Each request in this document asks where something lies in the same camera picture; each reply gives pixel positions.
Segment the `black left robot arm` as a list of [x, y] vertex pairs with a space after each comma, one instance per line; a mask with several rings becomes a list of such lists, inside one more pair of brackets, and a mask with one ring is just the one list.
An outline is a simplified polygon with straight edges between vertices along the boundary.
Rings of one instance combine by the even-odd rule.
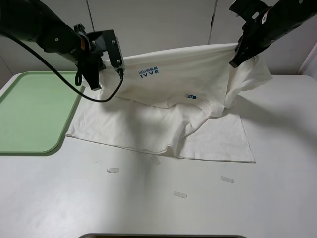
[[75, 84], [82, 79], [91, 90], [99, 90], [99, 72], [105, 69], [104, 52], [119, 77], [123, 77], [124, 61], [113, 30], [86, 33], [82, 24], [66, 25], [39, 0], [2, 0], [0, 31], [20, 41], [36, 43], [46, 53], [57, 53], [77, 67]]

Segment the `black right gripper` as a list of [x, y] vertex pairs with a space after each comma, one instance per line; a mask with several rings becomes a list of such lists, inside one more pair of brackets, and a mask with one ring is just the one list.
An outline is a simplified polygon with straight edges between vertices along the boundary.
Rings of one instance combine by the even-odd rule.
[[229, 10], [245, 21], [242, 26], [243, 34], [235, 49], [235, 56], [229, 62], [232, 67], [238, 67], [243, 62], [268, 49], [268, 46], [260, 46], [257, 33], [262, 25], [262, 18], [271, 8], [272, 6], [261, 0], [236, 0], [230, 6]]

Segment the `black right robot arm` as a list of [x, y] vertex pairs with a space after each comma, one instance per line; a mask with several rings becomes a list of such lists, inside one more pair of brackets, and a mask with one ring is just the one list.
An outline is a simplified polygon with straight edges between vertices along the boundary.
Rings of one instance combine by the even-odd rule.
[[317, 2], [280, 0], [274, 6], [268, 6], [261, 0], [236, 0], [229, 10], [245, 20], [243, 35], [238, 40], [235, 56], [229, 62], [237, 68], [315, 16]]

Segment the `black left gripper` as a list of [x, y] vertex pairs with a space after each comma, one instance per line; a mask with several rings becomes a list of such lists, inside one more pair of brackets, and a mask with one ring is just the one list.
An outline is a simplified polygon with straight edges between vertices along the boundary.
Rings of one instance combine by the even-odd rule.
[[100, 90], [99, 71], [106, 68], [102, 60], [104, 52], [107, 52], [103, 37], [104, 31], [86, 33], [82, 24], [75, 25], [74, 31], [78, 33], [84, 41], [84, 52], [77, 60], [79, 71], [83, 73], [91, 90]]

